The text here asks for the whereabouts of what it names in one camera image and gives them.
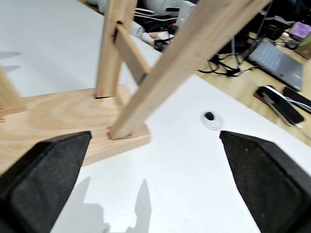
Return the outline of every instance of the laptop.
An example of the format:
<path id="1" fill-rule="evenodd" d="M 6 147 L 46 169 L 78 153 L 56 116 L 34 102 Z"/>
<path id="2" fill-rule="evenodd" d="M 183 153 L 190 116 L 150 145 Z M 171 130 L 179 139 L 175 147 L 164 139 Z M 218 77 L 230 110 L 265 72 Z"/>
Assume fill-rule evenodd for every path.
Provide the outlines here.
<path id="1" fill-rule="evenodd" d="M 296 91 L 302 90 L 303 65 L 273 44 L 262 41 L 247 61 Z"/>

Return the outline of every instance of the black knob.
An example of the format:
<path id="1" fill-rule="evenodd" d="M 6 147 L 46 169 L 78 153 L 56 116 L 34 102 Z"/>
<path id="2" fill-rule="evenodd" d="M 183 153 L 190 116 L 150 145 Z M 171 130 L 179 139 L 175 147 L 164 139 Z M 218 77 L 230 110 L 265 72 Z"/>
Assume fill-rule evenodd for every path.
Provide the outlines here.
<path id="1" fill-rule="evenodd" d="M 215 119 L 214 114 L 211 113 L 211 112 L 205 113 L 204 116 L 205 116 L 208 120 L 214 120 L 214 119 Z"/>

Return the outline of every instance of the purple object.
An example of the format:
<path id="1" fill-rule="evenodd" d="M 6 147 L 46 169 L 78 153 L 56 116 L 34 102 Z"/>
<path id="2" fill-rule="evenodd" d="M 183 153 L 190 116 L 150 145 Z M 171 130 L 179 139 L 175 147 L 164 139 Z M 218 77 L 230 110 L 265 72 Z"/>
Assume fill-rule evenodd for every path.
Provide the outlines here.
<path id="1" fill-rule="evenodd" d="M 301 39 L 306 38 L 311 33 L 311 26 L 297 22 L 290 30 L 291 35 L 295 35 Z"/>

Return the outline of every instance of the white tabletop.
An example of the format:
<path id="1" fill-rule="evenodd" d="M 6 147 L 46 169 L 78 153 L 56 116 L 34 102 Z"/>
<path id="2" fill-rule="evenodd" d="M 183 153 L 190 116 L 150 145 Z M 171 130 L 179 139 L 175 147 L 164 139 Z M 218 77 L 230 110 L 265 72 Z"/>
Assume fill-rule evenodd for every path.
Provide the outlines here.
<path id="1" fill-rule="evenodd" d="M 1 59 L 23 96 L 94 87 L 103 17 L 76 0 L 0 0 Z M 153 65 L 159 52 L 135 39 Z M 125 66 L 121 82 L 137 87 Z M 148 120 L 150 144 L 83 167 L 53 233 L 258 233 L 235 187 L 224 130 L 277 143 L 311 175 L 311 149 L 197 76 Z"/>

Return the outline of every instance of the wooden stool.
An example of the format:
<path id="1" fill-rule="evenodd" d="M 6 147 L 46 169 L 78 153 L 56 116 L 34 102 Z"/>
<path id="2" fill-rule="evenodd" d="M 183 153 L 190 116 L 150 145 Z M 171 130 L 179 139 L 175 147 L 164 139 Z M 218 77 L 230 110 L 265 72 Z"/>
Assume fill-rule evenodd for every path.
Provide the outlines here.
<path id="1" fill-rule="evenodd" d="M 137 0 L 109 0 L 95 89 L 21 98 L 0 70 L 0 173 L 57 135 L 92 131 L 84 165 L 148 143 L 144 121 L 268 2 L 200 1 L 151 69 L 128 32 Z M 132 97 L 118 85 L 123 61 L 140 86 Z"/>

